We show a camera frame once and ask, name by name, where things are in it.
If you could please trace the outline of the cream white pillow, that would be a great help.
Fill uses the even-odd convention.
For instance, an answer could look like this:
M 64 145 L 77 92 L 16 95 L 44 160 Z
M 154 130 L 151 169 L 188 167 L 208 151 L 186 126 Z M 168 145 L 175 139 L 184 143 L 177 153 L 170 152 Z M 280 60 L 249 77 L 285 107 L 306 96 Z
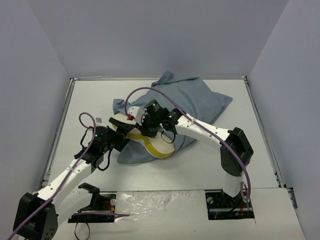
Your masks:
M 167 158 L 176 151 L 171 139 L 160 132 L 157 132 L 155 137 L 148 137 L 134 128 L 128 133 L 127 138 L 129 143 L 117 158 L 119 164 L 143 164 Z

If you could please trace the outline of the striped pillowcase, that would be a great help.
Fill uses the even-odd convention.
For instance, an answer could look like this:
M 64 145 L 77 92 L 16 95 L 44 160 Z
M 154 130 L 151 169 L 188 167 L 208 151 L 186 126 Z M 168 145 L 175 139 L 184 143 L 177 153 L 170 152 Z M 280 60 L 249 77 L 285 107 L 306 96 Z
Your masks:
M 211 91 L 200 77 L 185 77 L 170 71 L 166 71 L 158 81 L 151 84 L 151 87 L 166 94 L 171 100 L 177 103 L 180 109 L 192 117 L 211 125 L 213 125 L 233 100 L 230 96 Z M 161 107 L 167 108 L 169 111 L 175 108 L 167 98 L 153 90 L 148 90 L 132 103 L 128 100 L 126 107 L 128 109 L 132 105 L 142 109 L 152 100 L 156 100 Z M 124 115 L 125 99 L 115 98 L 112 103 L 112 108 L 115 115 L 118 113 Z M 157 150 L 165 147 L 162 151 L 162 153 L 164 153 L 166 149 L 174 147 L 172 155 L 195 141 L 194 138 L 188 136 L 176 135 L 174 142 L 168 144 L 163 141 L 161 132 L 157 133 L 157 137 L 155 138 L 156 144 L 162 144 L 162 146 L 156 147 Z M 143 164 L 158 158 L 166 158 L 166 156 L 152 156 L 140 142 L 130 140 L 119 153 L 117 163 Z

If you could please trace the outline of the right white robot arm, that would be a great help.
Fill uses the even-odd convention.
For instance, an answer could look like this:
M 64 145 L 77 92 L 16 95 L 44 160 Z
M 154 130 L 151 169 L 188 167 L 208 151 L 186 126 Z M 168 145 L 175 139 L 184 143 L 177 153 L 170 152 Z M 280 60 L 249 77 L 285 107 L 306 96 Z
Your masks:
M 232 207 L 239 202 L 240 196 L 244 202 L 250 201 L 251 182 L 247 166 L 254 151 L 242 129 L 235 127 L 229 130 L 210 125 L 178 108 L 169 111 L 156 100 L 149 102 L 141 116 L 135 118 L 142 133 L 151 137 L 156 131 L 166 131 L 175 137 L 190 137 L 211 147 L 219 145 L 220 164 L 225 171 L 222 202 Z

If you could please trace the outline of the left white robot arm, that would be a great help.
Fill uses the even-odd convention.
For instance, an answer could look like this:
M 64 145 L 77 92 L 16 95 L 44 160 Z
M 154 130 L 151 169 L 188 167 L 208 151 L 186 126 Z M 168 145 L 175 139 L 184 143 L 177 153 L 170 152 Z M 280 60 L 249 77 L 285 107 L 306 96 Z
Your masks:
M 128 133 L 137 126 L 112 117 L 109 122 L 116 126 L 115 130 L 94 124 L 88 146 L 74 156 L 65 170 L 46 187 L 21 197 L 9 239 L 19 235 L 27 240 L 51 240 L 59 225 L 78 210 L 100 205 L 99 189 L 82 181 L 98 168 L 106 152 L 122 151 L 129 142 Z

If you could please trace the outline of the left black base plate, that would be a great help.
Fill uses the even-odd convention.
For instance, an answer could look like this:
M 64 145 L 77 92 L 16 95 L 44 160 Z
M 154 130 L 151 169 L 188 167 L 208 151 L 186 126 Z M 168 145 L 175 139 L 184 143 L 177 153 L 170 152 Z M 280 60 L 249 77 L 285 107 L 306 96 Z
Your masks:
M 97 201 L 97 205 L 93 208 L 85 207 L 78 212 L 107 212 L 115 213 L 117 204 L 117 195 L 115 192 L 103 192 L 100 194 Z M 84 214 L 72 216 L 67 220 L 68 223 L 87 223 L 87 224 L 98 224 L 98 223 L 113 223 L 115 221 L 114 216 L 109 215 L 97 215 L 97 214 Z

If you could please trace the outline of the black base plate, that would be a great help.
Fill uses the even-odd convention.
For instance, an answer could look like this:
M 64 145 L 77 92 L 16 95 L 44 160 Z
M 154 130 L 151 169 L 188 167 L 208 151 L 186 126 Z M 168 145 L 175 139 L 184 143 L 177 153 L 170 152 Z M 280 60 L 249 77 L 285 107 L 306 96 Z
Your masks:
M 210 221 L 223 220 L 244 220 L 254 219 L 255 214 L 248 206 L 241 194 L 235 197 L 230 197 L 222 190 L 206 191 L 205 192 L 207 216 Z
M 85 207 L 78 212 L 107 212 L 115 213 L 117 204 L 117 195 L 115 192 L 103 192 L 100 194 L 97 201 L 97 205 L 93 208 Z M 72 216 L 67 220 L 68 223 L 87 223 L 87 224 L 98 224 L 98 223 L 113 223 L 115 221 L 114 216 L 109 215 L 97 215 L 97 214 L 84 214 Z

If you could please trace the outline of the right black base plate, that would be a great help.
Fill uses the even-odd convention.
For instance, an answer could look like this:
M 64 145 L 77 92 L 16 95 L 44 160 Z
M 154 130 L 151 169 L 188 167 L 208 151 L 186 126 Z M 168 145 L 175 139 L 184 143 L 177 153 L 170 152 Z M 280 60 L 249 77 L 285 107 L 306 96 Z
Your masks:
M 255 214 L 248 206 L 241 194 L 235 197 L 230 197 L 222 190 L 206 191 L 205 192 L 207 216 L 210 221 L 223 220 L 244 220 L 254 219 Z

